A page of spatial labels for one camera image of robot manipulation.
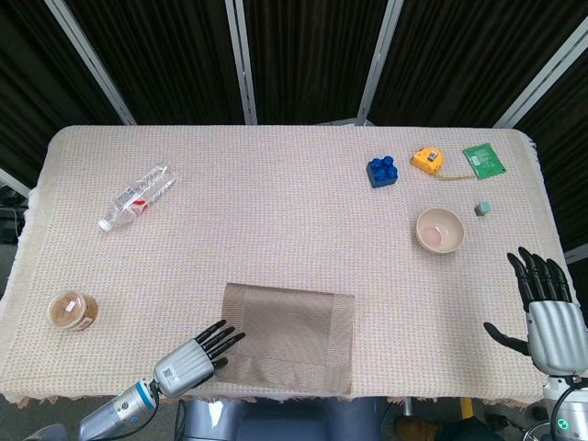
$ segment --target floor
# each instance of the floor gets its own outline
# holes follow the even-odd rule
[[[16,247],[0,245],[0,294],[4,293],[6,280],[10,273]],[[59,399],[55,404],[49,402],[32,401],[24,410],[9,404],[0,395],[0,441],[21,440],[43,426],[62,423],[65,425],[72,440],[75,440],[77,425],[86,415],[107,401],[107,398],[91,398],[72,401]],[[393,423],[402,408],[399,405],[388,405],[385,399],[380,403],[382,417],[382,439],[394,441],[398,438],[393,433]],[[162,441],[173,438],[176,407],[173,404],[162,404],[159,413],[144,431],[130,436],[129,440]],[[534,420],[527,412],[507,408],[502,405],[489,406],[481,401],[474,401],[476,416],[484,421],[488,413],[500,413],[507,416],[514,423],[530,427]],[[413,400],[413,414],[426,417],[438,424],[448,424],[461,417],[459,400],[444,398],[437,402]],[[505,441],[521,441],[523,434],[513,427],[506,427],[498,432]]]

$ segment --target table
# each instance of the table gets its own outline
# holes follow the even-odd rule
[[[507,172],[439,181],[409,164],[426,145],[446,175],[489,142]],[[398,182],[372,189],[366,165],[390,154]],[[175,187],[128,228],[96,222],[154,164]],[[483,218],[481,200],[492,204]],[[227,282],[356,297],[352,397],[540,398],[544,376],[499,346],[494,322],[526,335],[506,253],[519,245],[564,262],[532,142],[516,130],[372,127],[70,127],[51,141],[0,302],[0,392],[115,394],[220,317]],[[433,255],[415,240],[420,212],[444,207],[466,238]],[[52,329],[49,299],[97,299],[81,333]],[[199,396],[300,395],[211,381]]]

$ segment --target black curtain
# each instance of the black curtain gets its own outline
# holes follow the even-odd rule
[[[386,0],[245,0],[259,124],[357,115]]]
[[[139,124],[243,124],[221,0],[68,0]]]
[[[577,60],[515,126],[537,152],[561,245],[588,243],[588,54]]]
[[[42,0],[0,2],[0,167],[34,187],[47,144],[73,124],[120,124]]]
[[[585,0],[405,0],[368,118],[491,127],[587,15]]]

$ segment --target white label on bottle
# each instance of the white label on bottle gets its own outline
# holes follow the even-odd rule
[[[169,383],[169,385],[171,387],[174,386],[174,383],[177,383],[180,378],[177,376],[177,372],[175,372],[175,369],[173,366],[168,366],[163,370],[164,373],[164,377],[167,380],[167,382]]]
[[[126,209],[138,197],[139,195],[135,192],[135,190],[129,187],[119,194],[117,202],[121,205],[122,209]]]
[[[82,331],[85,328],[87,328],[90,323],[92,323],[93,320],[89,317],[84,317],[84,319],[80,322],[80,324],[77,325],[77,327],[75,328],[76,331]]]

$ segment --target blue lego brick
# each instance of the blue lego brick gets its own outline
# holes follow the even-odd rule
[[[394,166],[391,156],[372,159],[367,163],[366,170],[369,182],[374,188],[390,186],[398,179],[398,169]]]

